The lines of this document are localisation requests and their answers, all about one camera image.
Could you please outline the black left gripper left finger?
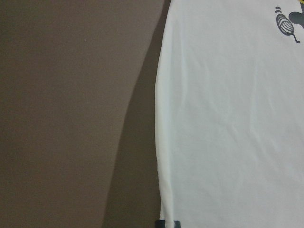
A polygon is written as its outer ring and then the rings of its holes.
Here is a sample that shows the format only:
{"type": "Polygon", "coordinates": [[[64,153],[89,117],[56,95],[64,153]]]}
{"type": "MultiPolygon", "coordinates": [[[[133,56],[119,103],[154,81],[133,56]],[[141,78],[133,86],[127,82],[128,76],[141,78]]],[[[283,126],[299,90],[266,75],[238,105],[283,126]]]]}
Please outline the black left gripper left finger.
{"type": "Polygon", "coordinates": [[[155,228],[166,228],[166,221],[165,220],[157,220],[154,223],[155,228]]]}

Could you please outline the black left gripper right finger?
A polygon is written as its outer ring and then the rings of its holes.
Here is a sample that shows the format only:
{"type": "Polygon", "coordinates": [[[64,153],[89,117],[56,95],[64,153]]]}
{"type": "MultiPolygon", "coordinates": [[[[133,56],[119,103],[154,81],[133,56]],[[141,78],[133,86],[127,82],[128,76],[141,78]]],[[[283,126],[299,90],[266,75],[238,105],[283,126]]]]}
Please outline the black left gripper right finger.
{"type": "Polygon", "coordinates": [[[180,221],[174,221],[174,228],[180,228],[180,221]]]}

